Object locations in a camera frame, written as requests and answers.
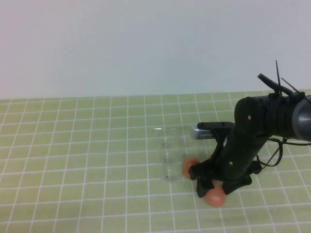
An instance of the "black robotic arm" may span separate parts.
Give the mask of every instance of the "black robotic arm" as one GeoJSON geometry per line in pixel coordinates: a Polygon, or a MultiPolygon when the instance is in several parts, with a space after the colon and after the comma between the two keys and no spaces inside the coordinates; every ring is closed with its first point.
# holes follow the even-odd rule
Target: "black robotic arm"
{"type": "Polygon", "coordinates": [[[258,78],[272,88],[274,93],[239,100],[234,110],[235,123],[200,122],[192,129],[191,136],[194,139],[215,138],[217,142],[216,149],[208,160],[193,165],[188,170],[190,178],[197,180],[196,191],[200,198],[214,188],[213,180],[223,182],[226,195],[250,185],[251,174],[259,174],[266,166],[278,165],[282,158],[283,144],[311,145],[287,141],[296,139],[311,142],[311,97],[304,92],[292,92],[281,86],[280,81],[277,84],[263,74],[258,78]],[[258,157],[258,152],[267,141],[279,144],[278,150],[273,154],[275,156],[279,152],[274,165],[268,164],[273,156],[267,163],[263,163],[258,157]]]}

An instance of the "white wall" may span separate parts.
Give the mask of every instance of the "white wall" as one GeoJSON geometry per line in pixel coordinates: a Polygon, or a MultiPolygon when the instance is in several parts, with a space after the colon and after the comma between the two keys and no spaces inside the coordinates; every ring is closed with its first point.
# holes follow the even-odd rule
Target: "white wall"
{"type": "Polygon", "coordinates": [[[0,98],[311,88],[309,0],[2,0],[0,98]]]}

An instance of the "table surface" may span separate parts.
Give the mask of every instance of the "table surface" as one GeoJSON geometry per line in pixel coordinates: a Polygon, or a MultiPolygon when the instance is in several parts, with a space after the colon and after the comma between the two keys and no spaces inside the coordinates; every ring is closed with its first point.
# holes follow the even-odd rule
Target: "table surface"
{"type": "MultiPolygon", "coordinates": [[[[205,160],[216,145],[191,140],[189,127],[233,121],[240,98],[262,94],[0,100],[0,232],[310,232],[310,147],[284,146],[281,163],[222,208],[182,177],[184,158],[205,160]],[[180,157],[168,153],[168,170],[161,141],[174,128],[185,143],[180,157]]],[[[259,155],[267,161],[275,149],[267,143],[259,155]]]]}

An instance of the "green grid mat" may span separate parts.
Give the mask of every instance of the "green grid mat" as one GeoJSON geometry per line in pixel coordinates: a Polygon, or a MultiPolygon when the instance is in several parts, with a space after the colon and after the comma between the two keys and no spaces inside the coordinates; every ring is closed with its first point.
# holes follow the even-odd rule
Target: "green grid mat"
{"type": "Polygon", "coordinates": [[[233,121],[240,98],[262,94],[0,100],[0,233],[310,232],[310,147],[285,146],[220,209],[193,182],[162,181],[154,127],[233,121]]]}

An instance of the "black cable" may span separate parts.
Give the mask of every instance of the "black cable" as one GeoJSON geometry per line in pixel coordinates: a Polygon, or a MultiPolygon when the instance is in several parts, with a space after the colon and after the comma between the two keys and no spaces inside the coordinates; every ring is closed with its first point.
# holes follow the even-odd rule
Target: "black cable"
{"type": "Polygon", "coordinates": [[[269,167],[272,167],[272,166],[277,166],[280,162],[281,162],[281,159],[283,157],[283,145],[286,144],[286,145],[293,145],[293,146],[311,146],[311,143],[294,143],[294,142],[287,142],[287,138],[283,138],[283,140],[279,140],[279,139],[276,139],[276,138],[270,138],[268,139],[268,141],[272,141],[272,142],[277,142],[278,143],[278,148],[277,150],[273,153],[273,155],[270,157],[270,159],[268,160],[267,163],[264,163],[262,162],[260,159],[259,159],[259,156],[257,155],[257,161],[261,164],[261,165],[264,165],[264,167],[262,169],[264,169],[266,166],[269,166],[269,167]],[[279,151],[279,155],[278,155],[278,159],[276,161],[275,164],[273,165],[270,165],[270,161],[274,158],[274,156],[276,155],[276,153],[279,151]]]}

